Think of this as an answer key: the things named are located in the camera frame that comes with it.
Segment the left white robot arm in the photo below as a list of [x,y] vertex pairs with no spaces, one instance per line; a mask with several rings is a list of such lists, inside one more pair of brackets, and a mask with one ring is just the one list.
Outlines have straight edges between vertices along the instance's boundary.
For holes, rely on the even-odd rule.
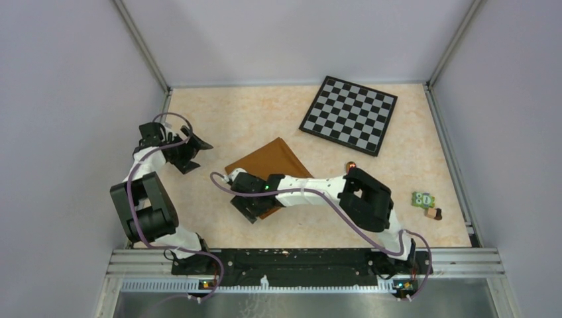
[[213,147],[187,126],[176,133],[161,123],[150,122],[140,125],[139,131],[141,138],[133,151],[133,165],[125,179],[110,189],[125,235],[133,244],[168,246],[171,255],[180,260],[187,258],[195,273],[204,274],[210,270],[213,257],[200,235],[180,225],[177,210],[157,172],[171,164],[187,174],[199,168],[193,161],[198,152]]

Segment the brown cloth napkin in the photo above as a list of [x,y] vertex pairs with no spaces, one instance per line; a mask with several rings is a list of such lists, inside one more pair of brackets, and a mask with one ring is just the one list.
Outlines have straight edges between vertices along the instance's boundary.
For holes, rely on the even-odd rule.
[[225,171],[231,175],[239,168],[243,169],[244,173],[264,180],[271,174],[286,174],[298,178],[313,176],[280,137],[227,165]]

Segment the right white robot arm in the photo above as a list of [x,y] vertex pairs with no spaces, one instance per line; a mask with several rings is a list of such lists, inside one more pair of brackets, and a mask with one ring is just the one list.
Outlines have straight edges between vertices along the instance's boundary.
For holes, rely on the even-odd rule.
[[334,178],[271,174],[265,180],[237,168],[223,181],[235,195],[231,204],[251,223],[271,210],[328,205],[359,234],[376,234],[393,271],[415,267],[416,244],[398,220],[391,190],[360,168]]

